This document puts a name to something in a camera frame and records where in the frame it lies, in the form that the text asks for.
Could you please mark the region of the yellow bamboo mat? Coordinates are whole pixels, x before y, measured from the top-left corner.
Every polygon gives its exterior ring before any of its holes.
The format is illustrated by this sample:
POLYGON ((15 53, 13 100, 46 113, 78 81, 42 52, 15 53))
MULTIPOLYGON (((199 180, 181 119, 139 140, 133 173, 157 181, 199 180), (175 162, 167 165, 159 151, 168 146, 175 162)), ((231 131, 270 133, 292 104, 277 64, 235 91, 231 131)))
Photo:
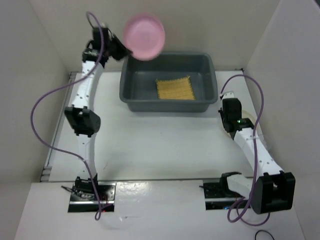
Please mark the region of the yellow bamboo mat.
POLYGON ((196 99, 190 76, 171 80, 156 80, 157 95, 161 100, 192 100, 196 99))

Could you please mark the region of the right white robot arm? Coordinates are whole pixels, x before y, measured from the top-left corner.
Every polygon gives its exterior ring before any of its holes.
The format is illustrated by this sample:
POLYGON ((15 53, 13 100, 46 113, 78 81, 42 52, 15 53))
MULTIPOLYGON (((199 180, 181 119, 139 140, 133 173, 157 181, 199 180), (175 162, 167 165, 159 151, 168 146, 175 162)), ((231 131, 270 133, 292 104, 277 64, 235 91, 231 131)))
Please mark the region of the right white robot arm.
POLYGON ((219 191, 229 197, 233 193, 251 200, 250 206, 256 214, 290 210, 293 205, 296 179, 273 160, 258 135, 254 124, 242 117, 241 102, 231 96, 221 98, 218 111, 224 130, 243 151, 252 167, 253 178, 239 172, 223 173, 219 191))

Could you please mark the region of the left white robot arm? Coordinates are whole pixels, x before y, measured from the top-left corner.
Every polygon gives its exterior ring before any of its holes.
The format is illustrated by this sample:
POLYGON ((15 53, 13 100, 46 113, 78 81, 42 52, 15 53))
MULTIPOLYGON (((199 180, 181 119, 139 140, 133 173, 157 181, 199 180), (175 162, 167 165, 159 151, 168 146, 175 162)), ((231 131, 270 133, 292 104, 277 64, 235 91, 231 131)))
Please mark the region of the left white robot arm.
POLYGON ((105 64, 111 57, 116 61, 131 54, 109 28, 92 29, 90 40, 82 52, 82 77, 71 103, 64 109, 64 115, 74 130, 78 142, 78 155, 85 162, 74 183, 74 191, 82 193, 88 200, 94 200, 100 193, 95 166, 95 139, 101 127, 101 118, 94 112, 94 100, 99 79, 105 64))

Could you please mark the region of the pink plastic plate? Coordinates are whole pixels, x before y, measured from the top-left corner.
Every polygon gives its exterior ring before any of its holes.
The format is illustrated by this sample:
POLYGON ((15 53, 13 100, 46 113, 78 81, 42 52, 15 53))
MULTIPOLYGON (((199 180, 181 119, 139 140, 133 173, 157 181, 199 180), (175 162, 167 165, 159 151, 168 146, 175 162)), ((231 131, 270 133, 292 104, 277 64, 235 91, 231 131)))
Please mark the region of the pink plastic plate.
POLYGON ((131 17, 125 24, 123 41, 133 58, 150 61, 162 52, 166 33, 157 17, 149 13, 141 13, 131 17))

